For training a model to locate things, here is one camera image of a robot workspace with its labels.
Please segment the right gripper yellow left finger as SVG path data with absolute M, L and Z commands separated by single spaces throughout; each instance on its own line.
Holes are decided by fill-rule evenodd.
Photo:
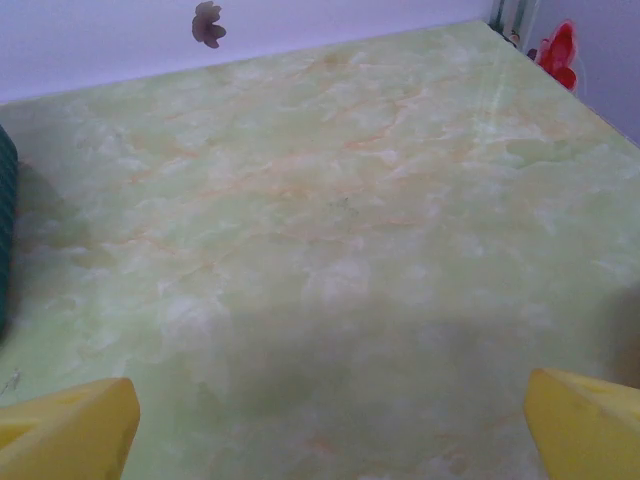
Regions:
M 120 480 L 139 421 L 128 378 L 0 407 L 0 480 Z

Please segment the aluminium frame post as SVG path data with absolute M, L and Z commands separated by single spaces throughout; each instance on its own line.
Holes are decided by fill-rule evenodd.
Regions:
M 493 0 L 488 25 L 519 51 L 525 49 L 540 0 Z

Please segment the teal plastic bin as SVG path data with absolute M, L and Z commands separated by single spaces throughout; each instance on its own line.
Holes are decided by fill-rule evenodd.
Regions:
M 12 245 L 18 198 L 19 162 L 13 141 L 0 125 L 0 336 L 8 315 Z

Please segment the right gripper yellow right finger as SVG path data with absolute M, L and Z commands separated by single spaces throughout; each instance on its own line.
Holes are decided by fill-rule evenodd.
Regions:
M 639 389 L 535 369 L 524 414 L 550 480 L 640 480 Z

